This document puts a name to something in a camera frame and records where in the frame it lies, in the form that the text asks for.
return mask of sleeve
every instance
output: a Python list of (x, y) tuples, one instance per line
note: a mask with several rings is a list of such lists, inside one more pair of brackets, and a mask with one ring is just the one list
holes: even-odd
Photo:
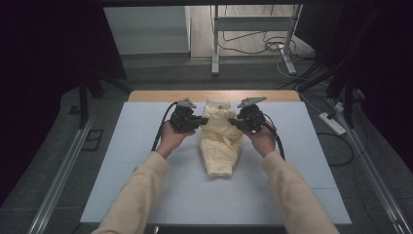
[(280, 153), (266, 155), (262, 168), (288, 233), (339, 233), (311, 187)]
[(148, 216), (160, 198), (169, 164), (151, 152), (127, 179), (97, 230), (98, 233), (143, 233)]

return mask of beige cloth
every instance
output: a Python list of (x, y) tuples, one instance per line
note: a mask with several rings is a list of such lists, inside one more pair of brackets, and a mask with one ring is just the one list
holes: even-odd
[(231, 176), (243, 146), (243, 133), (229, 119), (237, 118), (228, 101), (207, 100), (201, 125), (200, 147), (209, 176)]
[[(288, 233), (339, 233), (313, 190), (280, 153), (269, 153), (262, 162), (262, 168), (268, 175), (268, 186)], [(125, 182), (93, 234), (143, 233), (149, 213), (162, 194), (168, 170), (168, 162), (160, 154), (152, 152)]]

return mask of table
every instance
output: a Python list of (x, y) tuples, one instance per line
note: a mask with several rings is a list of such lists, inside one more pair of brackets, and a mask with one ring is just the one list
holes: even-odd
[[(207, 98), (230, 100), (236, 109), (242, 99), (262, 96), (268, 99), (258, 106), (279, 126), (286, 161), (307, 180), (334, 223), (351, 223), (305, 104), (294, 91), (131, 93), (81, 221), (100, 222), (135, 165), (145, 161), (162, 115), (171, 102), (189, 97), (198, 105), (195, 114), (200, 115)], [(244, 138), (242, 154), (230, 178), (207, 176), (198, 140), (196, 136), (186, 138), (168, 158), (171, 170), (165, 179), (163, 196), (148, 224), (281, 226), (280, 214), (266, 184), (267, 176), (260, 168), (262, 159), (249, 139)]]

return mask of wall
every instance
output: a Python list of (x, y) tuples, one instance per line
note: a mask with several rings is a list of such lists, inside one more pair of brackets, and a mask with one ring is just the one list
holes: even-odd
[(105, 8), (120, 55), (189, 52), (188, 7)]

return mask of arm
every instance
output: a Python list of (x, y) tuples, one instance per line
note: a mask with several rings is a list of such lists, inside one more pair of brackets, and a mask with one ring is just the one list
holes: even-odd
[(143, 233), (148, 216), (162, 194), (163, 179), (169, 170), (166, 159), (183, 139), (194, 133), (177, 134), (166, 122), (161, 144), (143, 165), (136, 167), (93, 234)]
[(327, 212), (300, 173), (275, 151), (267, 129), (245, 133), (264, 157), (262, 168), (288, 233), (338, 233)]

